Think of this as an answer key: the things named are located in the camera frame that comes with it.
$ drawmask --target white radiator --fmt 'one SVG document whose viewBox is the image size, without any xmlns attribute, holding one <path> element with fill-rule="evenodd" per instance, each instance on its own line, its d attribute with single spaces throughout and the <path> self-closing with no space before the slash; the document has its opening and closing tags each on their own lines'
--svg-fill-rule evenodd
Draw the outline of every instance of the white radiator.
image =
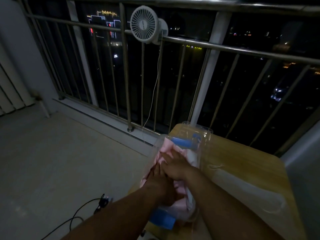
<svg viewBox="0 0 320 240">
<path fill-rule="evenodd" d="M 34 99 L 0 44 L 0 116 L 34 103 Z"/>
</svg>

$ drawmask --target metal railing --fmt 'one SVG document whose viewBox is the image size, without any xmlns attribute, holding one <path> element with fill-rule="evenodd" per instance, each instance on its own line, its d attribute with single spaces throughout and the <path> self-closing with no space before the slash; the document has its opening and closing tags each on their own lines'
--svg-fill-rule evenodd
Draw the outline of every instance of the metal railing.
<svg viewBox="0 0 320 240">
<path fill-rule="evenodd" d="M 126 35 L 132 35 L 132 32 L 130 30 L 126 30 L 125 28 L 125 24 L 126 24 L 126 19 L 125 19 L 125 8 L 123 3 L 119 3 L 119 8 L 120 8 L 120 19 L 121 19 L 121 28 L 114 28 L 114 27 L 108 27 L 108 26 L 102 26 L 102 25 L 97 25 L 97 24 L 87 24 L 87 23 L 82 23 L 82 22 L 76 22 L 76 21 L 68 21 L 68 20 L 62 20 L 62 19 L 57 19 L 57 18 L 51 18 L 51 17 L 46 17 L 46 16 L 41 16 L 41 15 L 34 15 L 31 12 L 31 9 L 28 5 L 28 1 L 27 0 L 18 0 L 23 11 L 24 14 L 27 18 L 30 18 L 30 20 L 32 21 L 32 28 L 35 29 L 35 35 L 36 38 L 40 41 L 40 48 L 41 50 L 43 50 L 43 54 L 45 59 L 47 60 L 47 65 L 50 68 L 51 72 L 52 72 L 52 77 L 53 77 L 53 81 L 54 84 L 56 86 L 56 89 L 58 91 L 58 93 L 61 96 L 70 96 L 68 94 L 66 94 L 65 89 L 62 87 L 60 87 L 59 85 L 57 86 L 57 84 L 59 84 L 57 81 L 60 81 L 60 84 L 62 84 L 61 79 L 58 75 L 58 72 L 56 71 L 56 67 L 55 64 L 53 62 L 52 59 L 52 55 L 50 54 L 50 51 L 48 49 L 48 46 L 46 44 L 45 39 L 43 38 L 43 33 L 41 31 L 41 27 L 39 25 L 38 20 L 42 20 L 45 22 L 46 25 L 48 25 L 48 22 L 52 22 L 54 23 L 56 26 L 58 25 L 58 23 L 60 24 L 65 24 L 68 28 L 68 33 L 69 36 L 72 40 L 71 37 L 71 33 L 70 33 L 70 27 L 69 26 L 78 26 L 78 27 L 85 27 L 85 28 L 92 28 L 93 30 L 95 29 L 99 29 L 99 30 L 106 30 L 106 31 L 112 31 L 112 32 L 121 32 L 121 37 L 122 37 L 122 50 L 123 50 L 123 64 L 124 64 L 124 80 L 125 80 L 125 93 L 126 93 L 126 108 L 127 108 L 127 119 L 122 118 L 121 116 L 119 116 L 119 108 L 118 108 L 118 101 L 117 101 L 117 92 L 116 92 L 116 85 L 115 85 L 115 75 L 114 75 L 114 71 L 113 71 L 113 64 L 112 64 L 112 54 L 111 54 L 111 43 L 110 43 L 110 37 L 109 35 L 107 35 L 107 42 L 109 44 L 108 49 L 109 49 L 109 56 L 110 56 L 110 60 L 111 60 L 111 68 L 112 68 L 112 79 L 113 79 L 113 85 L 114 85 L 114 93 L 115 93 L 115 103 L 116 103 L 116 111 L 117 111 L 117 115 L 114 115 L 112 113 L 109 112 L 109 108 L 108 108 L 108 101 L 107 101 L 107 97 L 106 97 L 106 92 L 104 90 L 104 84 L 103 84 L 103 75 L 102 75 L 102 70 L 101 70 L 101 64 L 99 61 L 99 53 L 97 50 L 97 41 L 96 41 L 96 37 L 95 35 L 93 35 L 93 42 L 94 42 L 94 53 L 97 56 L 97 60 L 98 60 L 98 66 L 99 66 L 99 75 L 102 81 L 102 87 L 103 87 L 103 92 L 104 92 L 104 98 L 105 98 L 105 103 L 106 103 L 106 111 L 107 113 L 111 114 L 112 116 L 115 116 L 116 118 L 120 119 L 120 120 L 124 120 L 127 122 L 128 124 L 128 131 L 131 132 L 134 129 L 134 126 L 137 127 L 142 127 L 143 126 L 143 90 L 144 90 L 144 50 L 145 50 L 145 45 L 142 43 L 141 44 L 141 50 L 142 50 L 142 57 L 141 57 L 141 68 L 142 68 L 142 72 L 141 72 L 141 90 L 142 90 L 142 94 L 141 94 L 141 124 L 138 123 L 134 123 L 131 120 L 131 109 L 130 109 L 130 96 L 129 96 L 129 69 L 128 69 L 128 50 L 127 50 L 127 41 L 126 41 Z M 312 15 L 312 16 L 318 16 L 320 14 L 320 8 L 318 6 L 313 6 L 313 8 L 311 8 L 310 6 L 293 6 L 293 5 L 276 5 L 276 6 L 272 6 L 272 5 L 254 5 L 253 3 L 251 3 L 250 5 L 244 5 L 242 2 L 240 1 L 236 1 L 236 0 L 224 0 L 224 1 L 220 1 L 220 0 L 198 0 L 196 3 L 194 2 L 194 0 L 104 0 L 104 1 L 110 1 L 110 2 L 119 2 L 119 1 L 124 1 L 126 3 L 138 3 L 138 4 L 153 4 L 153 5 L 157 5 L 157 6 L 162 6 L 162 5 L 167 5 L 168 3 L 173 3 L 174 6 L 179 6 L 179 7 L 185 7 L 192 5 L 193 8 L 204 8 L 206 7 L 206 9 L 214 9 L 214 10 L 227 10 L 229 11 L 231 10 L 240 10 L 241 8 L 249 8 L 250 10 L 253 10 L 254 8 L 256 9 L 260 9 L 262 8 L 262 10 L 264 12 L 271 12 L 271 10 L 274 13 L 281 13 L 281 14 L 292 14 L 292 12 L 294 12 L 295 15 Z M 181 61 L 180 61 L 180 65 L 179 65 L 179 72 L 178 72 L 178 81 L 177 81 L 177 85 L 176 85 L 176 89 L 175 89 L 175 95 L 174 95 L 174 101 L 173 101 L 173 109 L 171 112 L 171 117 L 170 117 L 170 125 L 169 125 L 169 132 L 172 128 L 172 121 L 173 121 L 173 117 L 174 117 L 174 112 L 175 112 L 175 107 L 176 107 L 176 103 L 177 103 L 177 96 L 178 96 L 178 90 L 179 90 L 179 85 L 180 85 L 180 81 L 181 81 L 181 74 L 182 74 L 182 68 L 183 68 L 183 61 L 184 61 L 184 55 L 185 55 L 185 51 L 186 51 L 186 46 L 187 45 L 193 45 L 193 46 L 197 46 L 197 47 L 201 47 L 201 48 L 206 48 L 207 52 L 204 58 L 204 62 L 202 65 L 202 70 L 198 79 L 198 83 L 197 83 L 197 87 L 195 90 L 195 94 L 194 94 L 194 98 L 192 101 L 192 105 L 190 107 L 190 112 L 189 112 L 189 117 L 188 120 L 190 121 L 190 118 L 193 114 L 193 110 L 197 101 L 197 97 L 198 97 L 198 93 L 199 93 L 199 89 L 200 89 L 200 85 L 202 83 L 202 79 L 204 76 L 204 72 L 205 69 L 207 67 L 208 64 L 208 60 L 209 60 L 209 55 L 210 55 L 210 51 L 211 50 L 217 50 L 217 51 L 224 51 L 224 52 L 232 52 L 232 53 L 236 53 L 236 56 L 234 58 L 234 61 L 232 63 L 231 69 L 229 71 L 228 77 L 226 79 L 226 82 L 224 84 L 224 87 L 222 89 L 222 93 L 220 95 L 218 104 L 215 108 L 214 111 L 214 115 L 212 117 L 211 123 L 210 123 L 210 127 L 213 125 L 214 120 L 217 116 L 217 113 L 219 111 L 220 105 L 222 103 L 222 100 L 224 98 L 225 92 L 228 88 L 228 84 L 229 81 L 233 75 L 233 71 L 237 65 L 238 59 L 240 57 L 240 55 L 249 55 L 249 56 L 256 56 L 256 57 L 262 57 L 262 58 L 267 58 L 268 61 L 266 62 L 265 66 L 263 67 L 263 69 L 260 72 L 260 75 L 258 76 L 255 84 L 253 85 L 250 93 L 248 94 L 245 102 L 243 103 L 240 111 L 238 112 L 234 122 L 232 123 L 232 126 L 230 127 L 226 137 L 229 136 L 229 134 L 232 132 L 232 130 L 234 129 L 234 127 L 236 126 L 239 118 L 241 117 L 243 111 L 245 110 L 246 106 L 248 105 L 252 95 L 254 94 L 258 84 L 260 83 L 260 81 L 262 80 L 262 77 L 264 76 L 264 74 L 266 73 L 266 71 L 268 70 L 272 60 L 284 60 L 284 61 L 289 61 L 289 62 L 298 62 L 298 63 L 303 63 L 306 64 L 305 67 L 303 68 L 303 70 L 301 71 L 301 73 L 299 74 L 299 76 L 295 79 L 295 81 L 293 82 L 293 84 L 290 86 L 290 88 L 288 89 L 287 93 L 285 94 L 285 96 L 282 98 L 282 100 L 278 103 L 277 107 L 274 109 L 274 111 L 270 114 L 270 116 L 268 117 L 268 119 L 265 121 L 265 123 L 263 124 L 263 126 L 261 127 L 261 129 L 258 131 L 258 133 L 256 134 L 256 136 L 254 137 L 254 139 L 251 141 L 250 145 L 252 145 L 260 136 L 260 134 L 263 132 L 263 130 L 266 128 L 266 126 L 269 124 L 269 122 L 271 121 L 271 119 L 276 115 L 276 113 L 278 112 L 278 110 L 281 108 L 281 106 L 283 105 L 283 103 L 285 102 L 285 100 L 290 96 L 291 92 L 294 90 L 295 86 L 298 84 L 298 82 L 302 79 L 302 77 L 304 76 L 304 74 L 306 73 L 306 71 L 310 68 L 310 65 L 320 65 L 320 59 L 314 59 L 314 58 L 309 58 L 309 57 L 302 57 L 302 56 L 294 56 L 294 55 L 286 55 L 286 54 L 278 54 L 278 53 L 273 53 L 273 52 L 263 52 L 263 51 L 258 51 L 258 50 L 251 50 L 251 49 L 246 49 L 246 48 L 238 48 L 238 47 L 232 47 L 232 46 L 227 46 L 227 45 L 221 45 L 221 44 L 215 44 L 215 43 L 211 43 L 211 42 L 205 42 L 205 41 L 197 41 L 197 40 L 192 40 L 192 39 L 185 39 L 185 38 L 179 38 L 179 37 L 163 37 L 163 41 L 164 42 L 172 42 L 172 43 L 178 43 L 178 44 L 182 44 L 183 48 L 182 48 L 182 57 L 181 57 Z M 72 48 L 74 50 L 75 56 L 76 52 L 76 46 L 73 43 L 72 44 Z M 66 57 L 68 57 L 68 54 L 66 52 L 65 47 L 63 46 L 63 51 L 64 51 L 64 55 Z M 155 110 L 154 110 L 154 126 L 153 129 L 146 129 L 147 131 L 150 132 L 156 132 L 156 119 L 157 119 L 157 108 L 158 108 L 158 96 L 159 96 L 159 86 L 160 86 L 160 79 L 161 79 L 161 64 L 162 64 L 162 52 L 163 52 L 163 45 L 160 47 L 160 57 L 159 57 L 159 74 L 158 74 L 158 81 L 157 81 L 157 85 L 156 85 L 156 94 L 155 94 Z M 80 66 L 80 62 L 77 58 L 77 64 L 78 66 Z M 88 92 L 86 90 L 86 96 L 88 97 L 88 101 L 89 101 L 89 95 Z M 301 125 L 303 127 L 303 130 L 307 130 L 310 128 L 311 125 L 309 124 L 303 124 Z M 295 140 L 297 138 L 295 138 L 295 136 L 301 136 L 301 128 L 298 129 L 299 133 L 294 133 L 291 137 L 290 137 L 290 143 L 288 144 L 288 142 L 286 142 L 278 151 L 277 153 L 282 153 L 284 152 L 284 150 L 288 149 L 288 147 L 290 145 L 292 145 L 293 142 L 295 142 Z"/>
</svg>

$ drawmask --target fan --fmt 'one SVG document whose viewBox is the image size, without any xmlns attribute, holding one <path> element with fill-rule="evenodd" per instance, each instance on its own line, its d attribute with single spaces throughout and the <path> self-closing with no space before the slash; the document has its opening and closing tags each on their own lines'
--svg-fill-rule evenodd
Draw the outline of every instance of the fan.
<svg viewBox="0 0 320 240">
<path fill-rule="evenodd" d="M 150 7 L 140 6 L 134 10 L 130 18 L 130 28 L 134 37 L 143 43 L 160 44 L 162 36 L 168 35 L 168 25 L 158 18 Z"/>
</svg>

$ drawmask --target folded clothing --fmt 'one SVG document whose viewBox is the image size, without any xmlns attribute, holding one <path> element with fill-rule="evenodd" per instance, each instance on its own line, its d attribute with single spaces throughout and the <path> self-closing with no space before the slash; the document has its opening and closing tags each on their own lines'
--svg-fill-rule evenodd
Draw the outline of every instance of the folded clothing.
<svg viewBox="0 0 320 240">
<path fill-rule="evenodd" d="M 152 166 L 154 166 L 156 163 L 160 163 L 162 161 L 165 161 L 165 159 L 161 156 L 160 152 L 167 153 L 172 157 L 171 150 L 174 149 L 175 151 L 181 153 L 187 161 L 192 165 L 192 166 L 197 166 L 197 153 L 190 149 L 181 149 L 177 145 L 175 145 L 171 140 L 168 138 L 164 139 L 163 145 L 157 155 L 154 158 L 154 163 Z M 148 177 L 149 173 L 146 174 L 141 182 L 140 182 L 140 187 L 142 187 Z M 174 202 L 174 204 L 170 207 L 162 207 L 163 209 L 166 209 L 168 212 L 174 212 L 175 216 L 183 216 L 181 220 L 187 220 L 186 216 L 191 216 L 191 214 L 194 211 L 194 200 L 193 197 L 189 191 L 189 189 L 185 186 L 183 181 L 174 181 L 174 188 L 176 189 L 177 193 L 185 195 L 183 199 L 177 200 Z"/>
</svg>

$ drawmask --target black power cord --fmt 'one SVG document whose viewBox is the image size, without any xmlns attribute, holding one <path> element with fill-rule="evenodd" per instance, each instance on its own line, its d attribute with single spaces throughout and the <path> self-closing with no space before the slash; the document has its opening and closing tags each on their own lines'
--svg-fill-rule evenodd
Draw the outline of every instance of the black power cord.
<svg viewBox="0 0 320 240">
<path fill-rule="evenodd" d="M 69 225 L 69 232 L 70 232 L 70 231 L 71 231 L 71 224 L 72 224 L 73 219 L 79 218 L 79 219 L 81 219 L 82 222 L 84 221 L 82 217 L 80 217 L 80 216 L 75 216 L 75 215 L 76 215 L 76 214 L 78 213 L 78 211 L 79 211 L 82 207 L 84 207 L 86 204 L 88 204 L 88 203 L 90 203 L 90 202 L 92 202 L 92 201 L 95 201 L 95 200 L 98 200 L 98 201 L 99 201 L 99 205 L 98 205 L 98 207 L 95 209 L 94 214 L 97 213 L 98 211 L 100 211 L 101 208 L 106 207 L 106 205 L 108 204 L 109 200 L 108 200 L 108 199 L 104 199 L 103 197 L 104 197 L 104 194 L 103 194 L 100 198 L 95 198 L 95 199 L 92 199 L 92 200 L 86 202 L 84 205 L 82 205 L 82 206 L 75 212 L 75 214 L 73 215 L 72 218 L 70 218 L 69 220 L 66 220 L 65 222 L 63 222 L 62 224 L 60 224 L 59 226 L 57 226 L 56 228 L 54 228 L 54 229 L 53 229 L 51 232 L 49 232 L 44 238 L 41 238 L 41 240 L 44 240 L 46 237 L 48 237 L 50 234 L 52 234 L 55 230 L 57 230 L 59 227 L 63 226 L 64 224 L 66 224 L 66 223 L 69 222 L 69 221 L 70 221 L 70 225 Z"/>
</svg>

